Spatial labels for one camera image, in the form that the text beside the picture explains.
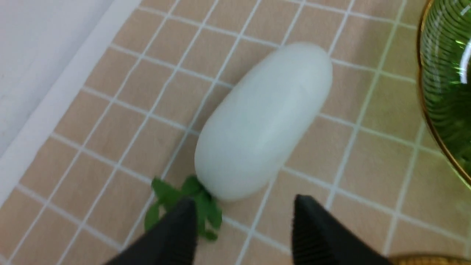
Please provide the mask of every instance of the white wall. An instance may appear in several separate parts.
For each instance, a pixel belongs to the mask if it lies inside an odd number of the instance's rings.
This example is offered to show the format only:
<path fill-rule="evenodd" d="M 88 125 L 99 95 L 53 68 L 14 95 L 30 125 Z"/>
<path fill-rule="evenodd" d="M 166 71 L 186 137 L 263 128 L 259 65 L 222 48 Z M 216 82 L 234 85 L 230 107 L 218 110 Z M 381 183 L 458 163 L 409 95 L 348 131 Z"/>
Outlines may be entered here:
<path fill-rule="evenodd" d="M 0 157 L 114 0 L 0 0 Z"/>

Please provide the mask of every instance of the glass bowl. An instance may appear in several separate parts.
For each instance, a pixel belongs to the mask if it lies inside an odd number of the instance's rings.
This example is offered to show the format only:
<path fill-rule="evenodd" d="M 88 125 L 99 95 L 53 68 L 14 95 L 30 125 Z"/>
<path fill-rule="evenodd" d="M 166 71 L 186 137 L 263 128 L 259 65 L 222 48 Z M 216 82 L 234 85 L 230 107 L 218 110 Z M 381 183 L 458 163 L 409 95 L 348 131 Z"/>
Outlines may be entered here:
<path fill-rule="evenodd" d="M 418 92 L 434 139 L 471 186 L 471 0 L 429 0 L 419 24 Z"/>

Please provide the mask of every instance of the daikon radish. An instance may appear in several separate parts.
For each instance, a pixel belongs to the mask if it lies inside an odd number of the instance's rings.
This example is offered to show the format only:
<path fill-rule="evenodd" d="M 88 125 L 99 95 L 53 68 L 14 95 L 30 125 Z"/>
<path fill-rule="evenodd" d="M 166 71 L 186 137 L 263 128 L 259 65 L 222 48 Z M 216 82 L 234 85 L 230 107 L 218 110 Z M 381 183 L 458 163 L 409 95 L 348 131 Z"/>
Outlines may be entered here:
<path fill-rule="evenodd" d="M 332 63 L 294 43 L 250 70 L 217 107 L 195 152 L 199 181 L 222 201 L 243 199 L 278 174 L 324 104 Z"/>

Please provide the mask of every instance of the gold rim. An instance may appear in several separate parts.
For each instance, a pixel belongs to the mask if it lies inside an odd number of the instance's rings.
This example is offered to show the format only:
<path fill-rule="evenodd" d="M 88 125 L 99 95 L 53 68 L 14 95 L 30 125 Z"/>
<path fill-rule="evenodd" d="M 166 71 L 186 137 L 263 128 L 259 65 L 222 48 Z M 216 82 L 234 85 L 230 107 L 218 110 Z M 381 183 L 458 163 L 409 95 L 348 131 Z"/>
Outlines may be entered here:
<path fill-rule="evenodd" d="M 420 37 L 422 35 L 423 28 L 425 27 L 425 17 L 427 16 L 430 7 L 432 6 L 434 0 L 428 0 L 427 4 L 425 4 L 425 7 L 422 12 L 422 16 L 420 18 L 419 22 L 419 30 L 417 31 L 417 63 L 419 65 L 419 74 L 417 77 L 417 84 L 418 84 L 418 94 L 419 94 L 419 102 L 422 107 L 422 114 L 425 118 L 425 121 L 427 122 L 427 125 L 429 127 L 430 132 L 432 133 L 433 138 L 435 139 L 435 142 L 439 145 L 440 149 L 442 152 L 445 154 L 445 156 L 448 158 L 448 161 L 453 165 L 455 170 L 458 172 L 462 180 L 469 186 L 471 187 L 471 176 L 466 173 L 466 171 L 461 167 L 461 165 L 456 161 L 456 159 L 453 157 L 453 155 L 450 153 L 442 139 L 440 138 L 437 130 L 432 124 L 432 120 L 430 119 L 430 116 L 428 114 L 427 108 L 425 106 L 425 97 L 423 94 L 423 87 L 422 87 L 422 59 L 420 57 Z"/>
<path fill-rule="evenodd" d="M 388 258 L 395 265 L 471 265 L 469 260 L 460 257 L 430 255 L 430 254 L 412 254 L 392 256 Z"/>

